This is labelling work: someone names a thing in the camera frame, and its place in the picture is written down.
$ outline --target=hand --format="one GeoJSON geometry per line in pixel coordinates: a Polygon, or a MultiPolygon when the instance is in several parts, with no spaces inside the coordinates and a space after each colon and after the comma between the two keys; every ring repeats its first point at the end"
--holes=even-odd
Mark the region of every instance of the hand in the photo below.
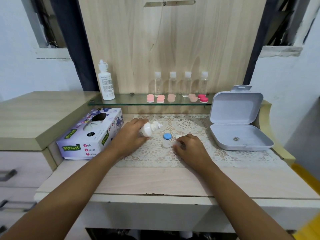
{"type": "Polygon", "coordinates": [[[174,151],[198,173],[208,167],[216,166],[197,136],[187,134],[179,137],[177,141],[183,145],[183,148],[173,145],[174,151]]]}
{"type": "Polygon", "coordinates": [[[148,119],[133,119],[127,122],[107,148],[116,150],[119,158],[130,155],[149,140],[149,137],[139,137],[139,130],[147,122],[148,119]]]}

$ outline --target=yellow fabric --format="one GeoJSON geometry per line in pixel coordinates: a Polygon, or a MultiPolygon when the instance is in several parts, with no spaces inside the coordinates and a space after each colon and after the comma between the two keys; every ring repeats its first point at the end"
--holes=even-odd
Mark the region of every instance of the yellow fabric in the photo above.
{"type": "MultiPolygon", "coordinates": [[[[320,195],[320,182],[315,177],[299,164],[294,163],[291,168],[320,195]]],[[[320,214],[298,230],[293,236],[296,240],[320,240],[320,214]]]]}

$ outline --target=dark vertical trim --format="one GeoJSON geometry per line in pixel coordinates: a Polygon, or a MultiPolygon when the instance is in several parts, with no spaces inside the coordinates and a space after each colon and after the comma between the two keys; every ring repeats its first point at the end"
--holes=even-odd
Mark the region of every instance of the dark vertical trim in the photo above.
{"type": "Polygon", "coordinates": [[[50,0],[84,91],[99,91],[78,0],[50,0]]]}
{"type": "Polygon", "coordinates": [[[258,28],[258,33],[256,36],[256,41],[254,42],[248,68],[243,80],[244,85],[250,85],[250,81],[254,73],[254,68],[256,66],[256,62],[262,50],[263,42],[266,38],[267,31],[270,26],[272,17],[276,11],[278,1],[279,0],[266,0],[266,6],[264,7],[264,10],[263,10],[260,26],[258,28]]]}

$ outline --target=forearm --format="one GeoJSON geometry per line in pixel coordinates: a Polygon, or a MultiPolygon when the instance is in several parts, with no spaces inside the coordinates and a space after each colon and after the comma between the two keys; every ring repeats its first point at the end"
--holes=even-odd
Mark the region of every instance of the forearm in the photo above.
{"type": "Polygon", "coordinates": [[[241,240],[292,237],[217,166],[201,172],[215,199],[241,240]]]}
{"type": "Polygon", "coordinates": [[[25,214],[1,238],[64,239],[118,155],[106,149],[25,214]]]}

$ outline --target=white lace tablecloth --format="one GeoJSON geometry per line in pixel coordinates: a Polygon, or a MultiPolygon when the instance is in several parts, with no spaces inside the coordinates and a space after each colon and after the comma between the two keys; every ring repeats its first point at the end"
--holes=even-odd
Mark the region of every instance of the white lace tablecloth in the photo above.
{"type": "Polygon", "coordinates": [[[211,122],[208,114],[144,114],[135,118],[159,121],[163,127],[154,132],[153,137],[132,155],[125,157],[116,167],[185,167],[184,161],[175,154],[172,147],[162,146],[163,134],[175,135],[191,133],[197,136],[211,159],[219,167],[286,167],[287,164],[271,149],[267,151],[227,151],[221,149],[210,133],[211,122]]]}

